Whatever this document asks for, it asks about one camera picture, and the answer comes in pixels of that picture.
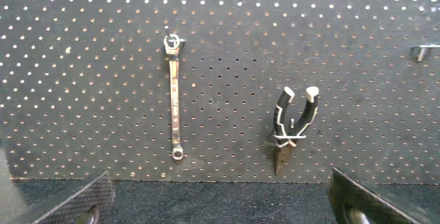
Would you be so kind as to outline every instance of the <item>black-handled pliers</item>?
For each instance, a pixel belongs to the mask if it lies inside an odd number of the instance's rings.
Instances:
[[[306,89],[307,103],[305,109],[296,123],[293,119],[290,120],[289,126],[285,125],[285,116],[289,104],[295,97],[295,93],[289,87],[285,87],[278,99],[274,112],[273,133],[276,138],[276,146],[278,147],[275,160],[276,175],[280,174],[285,162],[289,160],[298,139],[306,138],[304,132],[314,121],[318,112],[318,94],[319,89],[317,87]]]

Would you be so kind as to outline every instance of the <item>silver wrench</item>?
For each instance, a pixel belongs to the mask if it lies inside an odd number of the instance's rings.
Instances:
[[[184,149],[180,143],[179,116],[179,49],[185,42],[176,34],[170,34],[168,27],[164,38],[165,52],[170,61],[170,90],[171,90],[171,141],[173,144],[173,159],[180,161],[184,158]]]

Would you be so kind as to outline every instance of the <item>perforated board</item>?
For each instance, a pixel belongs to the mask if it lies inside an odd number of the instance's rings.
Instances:
[[[438,183],[438,0],[0,0],[1,139],[13,177]],[[172,162],[164,26],[181,50]],[[274,105],[320,88],[274,176]]]

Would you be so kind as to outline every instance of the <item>black pegboard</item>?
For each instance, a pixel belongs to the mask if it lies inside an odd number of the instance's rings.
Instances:
[[[1,139],[13,177],[439,182],[438,0],[0,0]],[[174,164],[164,26],[181,50]],[[274,176],[275,102],[320,88]]]

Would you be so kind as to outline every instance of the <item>wrench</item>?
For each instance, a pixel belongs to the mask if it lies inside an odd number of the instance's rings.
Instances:
[[[170,90],[171,90],[171,142],[173,145],[173,159],[180,161],[184,158],[184,149],[180,143],[180,116],[179,116],[179,49],[185,40],[176,34],[170,34],[168,27],[164,38],[165,52],[170,61]]]

